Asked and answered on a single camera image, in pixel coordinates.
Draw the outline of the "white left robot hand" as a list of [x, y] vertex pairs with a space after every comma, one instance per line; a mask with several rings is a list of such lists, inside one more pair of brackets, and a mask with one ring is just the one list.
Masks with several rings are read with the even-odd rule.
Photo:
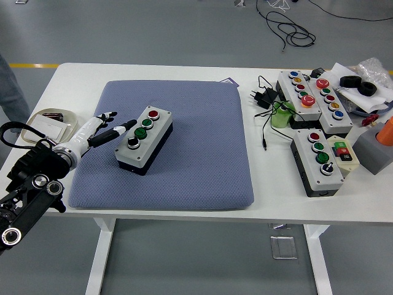
[[97, 148], [98, 146], [118, 138], [137, 124], [137, 120], [132, 119], [96, 135], [98, 130], [107, 127], [107, 124], [112, 122], [116, 115], [117, 112], [105, 112], [92, 117], [68, 142], [56, 145], [53, 148], [53, 151], [57, 154], [70, 154], [72, 158], [76, 159], [78, 157], [82, 157], [90, 148]]

